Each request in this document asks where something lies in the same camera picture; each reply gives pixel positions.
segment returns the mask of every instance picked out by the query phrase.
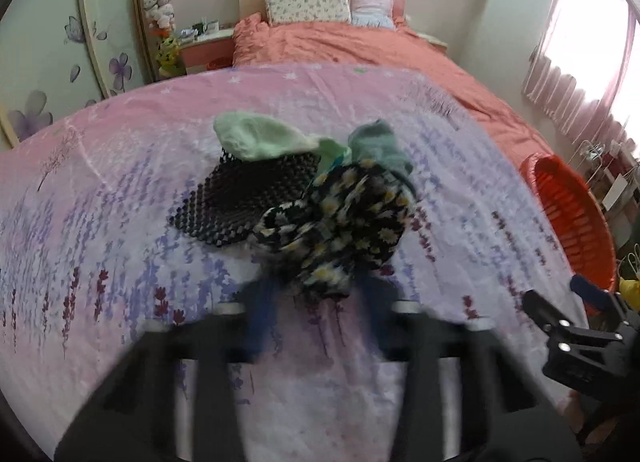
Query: butterfly decal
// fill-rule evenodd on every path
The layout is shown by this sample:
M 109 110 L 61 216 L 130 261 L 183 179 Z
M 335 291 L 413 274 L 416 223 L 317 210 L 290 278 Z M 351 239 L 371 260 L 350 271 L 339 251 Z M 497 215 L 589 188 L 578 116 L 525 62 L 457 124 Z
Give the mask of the butterfly decal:
M 65 32 L 67 38 L 65 43 L 70 41 L 75 42 L 76 44 L 84 44 L 86 42 L 86 39 L 84 38 L 84 31 L 82 30 L 82 24 L 76 17 L 69 17 L 69 23 L 65 26 Z
M 84 36 L 84 29 L 82 23 L 74 16 L 69 16 L 69 23 L 65 26 L 66 40 L 67 42 L 75 42 L 76 44 L 86 43 L 86 37 Z M 98 33 L 96 22 L 92 25 L 92 35 L 96 40 L 106 40 L 107 31 L 101 31 Z

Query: purple flower decal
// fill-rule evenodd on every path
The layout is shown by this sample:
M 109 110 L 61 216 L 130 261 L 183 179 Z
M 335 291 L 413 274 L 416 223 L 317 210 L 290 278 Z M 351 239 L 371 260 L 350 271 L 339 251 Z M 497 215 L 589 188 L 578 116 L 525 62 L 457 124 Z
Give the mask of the purple flower decal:
M 101 32 L 99 32 L 99 33 L 96 35 L 95 33 L 98 31 L 98 29 L 96 28 L 96 25 L 97 25 L 97 24 L 96 24 L 96 22 L 94 21 L 94 25 L 93 25 L 93 27 L 92 27 L 92 29 L 91 29 L 91 31 L 92 31 L 92 33 L 93 33 L 93 35 L 94 35 L 95 39 L 96 39 L 96 40 L 106 40 L 106 39 L 107 39 L 107 31 L 101 31 Z
M 73 67 L 71 67 L 71 75 L 69 77 L 69 81 L 71 83 L 73 83 L 78 76 L 80 76 L 80 66 L 78 64 L 75 64 Z
M 127 65 L 128 61 L 129 56 L 127 56 L 126 52 L 122 52 L 119 59 L 111 58 L 109 62 L 109 72 L 115 76 L 113 79 L 114 90 L 122 90 L 124 92 L 125 80 L 129 81 L 131 79 L 133 70 L 130 65 Z
M 53 123 L 51 112 L 43 112 L 46 103 L 47 95 L 42 90 L 33 90 L 24 105 L 24 113 L 12 110 L 7 114 L 18 141 L 28 139 Z

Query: floral pillow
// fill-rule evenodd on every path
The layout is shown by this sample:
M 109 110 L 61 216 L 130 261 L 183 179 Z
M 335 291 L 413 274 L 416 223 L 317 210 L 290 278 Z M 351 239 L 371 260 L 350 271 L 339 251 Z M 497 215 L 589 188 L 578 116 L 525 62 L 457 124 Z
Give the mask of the floral pillow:
M 349 0 L 265 0 L 269 24 L 350 22 Z

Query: red basket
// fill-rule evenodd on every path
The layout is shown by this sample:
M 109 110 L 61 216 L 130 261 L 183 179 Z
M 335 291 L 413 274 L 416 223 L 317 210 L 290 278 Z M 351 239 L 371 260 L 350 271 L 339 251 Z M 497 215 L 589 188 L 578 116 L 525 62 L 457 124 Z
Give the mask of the red basket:
M 616 283 L 609 228 L 586 183 L 556 155 L 534 153 L 520 173 L 538 197 L 575 273 L 606 291 Z M 595 314 L 587 305 L 587 314 Z

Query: pink pillow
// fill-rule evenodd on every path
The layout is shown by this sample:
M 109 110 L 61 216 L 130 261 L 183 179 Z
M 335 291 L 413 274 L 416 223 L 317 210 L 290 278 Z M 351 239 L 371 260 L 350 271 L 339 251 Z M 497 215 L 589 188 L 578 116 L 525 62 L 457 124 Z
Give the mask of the pink pillow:
M 350 0 L 351 24 L 370 28 L 395 29 L 394 0 Z
M 391 18 L 394 0 L 351 0 L 351 12 Z

